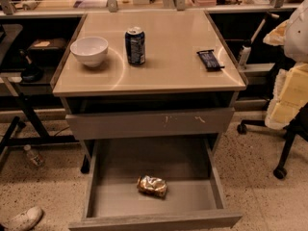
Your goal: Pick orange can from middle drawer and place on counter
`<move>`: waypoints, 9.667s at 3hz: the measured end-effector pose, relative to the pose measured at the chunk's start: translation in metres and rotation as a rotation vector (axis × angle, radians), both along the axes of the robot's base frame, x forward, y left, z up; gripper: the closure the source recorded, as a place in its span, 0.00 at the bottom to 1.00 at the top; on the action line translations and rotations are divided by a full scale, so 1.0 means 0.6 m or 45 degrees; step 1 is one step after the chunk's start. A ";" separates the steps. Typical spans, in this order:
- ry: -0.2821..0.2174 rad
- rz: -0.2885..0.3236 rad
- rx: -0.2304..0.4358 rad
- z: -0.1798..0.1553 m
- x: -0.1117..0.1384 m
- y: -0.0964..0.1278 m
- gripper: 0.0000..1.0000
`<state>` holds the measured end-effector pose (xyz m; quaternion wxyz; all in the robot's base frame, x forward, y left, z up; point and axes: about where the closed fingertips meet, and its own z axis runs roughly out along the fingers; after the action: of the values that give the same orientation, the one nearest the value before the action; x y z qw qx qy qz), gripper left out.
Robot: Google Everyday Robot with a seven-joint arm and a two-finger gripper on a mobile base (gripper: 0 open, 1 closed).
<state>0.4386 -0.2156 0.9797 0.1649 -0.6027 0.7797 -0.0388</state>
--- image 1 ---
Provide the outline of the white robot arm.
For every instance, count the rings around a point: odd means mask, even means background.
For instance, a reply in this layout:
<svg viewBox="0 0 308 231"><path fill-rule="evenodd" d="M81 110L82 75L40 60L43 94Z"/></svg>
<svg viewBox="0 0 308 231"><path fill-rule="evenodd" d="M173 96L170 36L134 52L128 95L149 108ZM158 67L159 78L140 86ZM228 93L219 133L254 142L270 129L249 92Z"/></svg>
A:
<svg viewBox="0 0 308 231"><path fill-rule="evenodd" d="M278 71L265 118L267 127L280 130L308 103L308 0L268 33L263 43L282 46L284 55L295 61L290 70Z"/></svg>

